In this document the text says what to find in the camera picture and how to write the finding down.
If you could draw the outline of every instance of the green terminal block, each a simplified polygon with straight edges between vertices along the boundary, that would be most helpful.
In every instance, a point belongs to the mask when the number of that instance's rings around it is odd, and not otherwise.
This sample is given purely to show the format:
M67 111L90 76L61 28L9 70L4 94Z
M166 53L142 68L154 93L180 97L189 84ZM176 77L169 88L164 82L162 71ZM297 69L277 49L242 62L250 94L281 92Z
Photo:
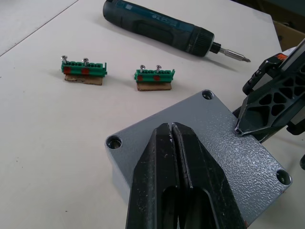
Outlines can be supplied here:
M173 80L175 69L170 70L145 70L145 67L141 65L140 70L136 70L134 79L137 83L170 83Z
M83 62L67 61L66 56L62 56L61 72L65 75L87 75L92 77L105 77L107 75L107 63L89 63L87 58Z

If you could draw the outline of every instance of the textured gray surface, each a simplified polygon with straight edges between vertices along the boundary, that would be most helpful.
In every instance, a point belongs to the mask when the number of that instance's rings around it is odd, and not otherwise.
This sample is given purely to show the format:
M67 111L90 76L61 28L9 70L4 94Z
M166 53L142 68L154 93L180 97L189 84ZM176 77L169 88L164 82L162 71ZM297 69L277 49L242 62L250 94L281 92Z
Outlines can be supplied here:
M133 169L153 129L172 122L191 127L223 168L248 225L289 187L276 178L277 170L283 168L270 153L253 136L238 137L235 116L216 96L206 100L201 92L113 134L122 140L118 149L106 147L117 171L114 177L120 171L121 182L130 186ZM126 192L124 185L116 186Z

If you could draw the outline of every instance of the screw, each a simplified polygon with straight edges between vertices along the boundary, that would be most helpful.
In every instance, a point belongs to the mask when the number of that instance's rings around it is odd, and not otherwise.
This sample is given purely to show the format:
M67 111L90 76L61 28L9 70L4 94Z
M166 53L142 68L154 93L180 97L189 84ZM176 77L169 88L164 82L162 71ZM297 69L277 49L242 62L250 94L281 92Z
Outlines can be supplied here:
M160 65L157 65L157 73L159 73L159 71L160 71L161 68L162 68L162 67L161 67Z
M141 66L140 66L140 72L141 72L141 73L143 72L143 69L145 69L145 66L144 66L144 65L141 65Z
M62 59L62 62L64 63L64 64L66 64L67 63L67 56L61 56L61 59Z
M82 61L84 62L85 66L88 66L88 63L89 63L89 59L88 58L84 58Z

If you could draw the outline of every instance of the cordless screwdriver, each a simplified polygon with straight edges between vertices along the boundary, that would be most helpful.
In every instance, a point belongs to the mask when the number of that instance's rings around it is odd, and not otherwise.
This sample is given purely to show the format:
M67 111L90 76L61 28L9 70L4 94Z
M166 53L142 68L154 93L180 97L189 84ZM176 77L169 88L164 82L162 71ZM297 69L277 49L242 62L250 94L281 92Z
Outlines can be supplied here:
M107 21L119 27L195 56L204 57L211 51L239 61L251 62L239 53L223 49L221 44L214 42L214 34L204 28L127 1L106 0L103 15Z

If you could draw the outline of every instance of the red marking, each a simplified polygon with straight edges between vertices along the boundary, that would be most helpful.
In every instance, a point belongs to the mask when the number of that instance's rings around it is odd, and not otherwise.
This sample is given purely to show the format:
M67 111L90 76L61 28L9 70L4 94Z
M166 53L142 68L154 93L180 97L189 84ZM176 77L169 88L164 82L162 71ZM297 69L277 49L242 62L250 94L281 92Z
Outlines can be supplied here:
M89 75L89 73L90 73L89 68L82 68L82 69L81 69L81 74L82 74L82 75Z
M281 61L286 60L286 58L287 58L287 56L282 53L277 54L276 57Z
M63 73L64 74L68 75L68 74L70 74L70 72L71 72L71 67L64 67L63 68Z
M153 76L153 79L154 79L155 81L159 81L159 80L160 80L160 76L159 76L159 75L154 75L154 76Z
M138 81L142 81L143 80L143 76L142 75L138 75Z

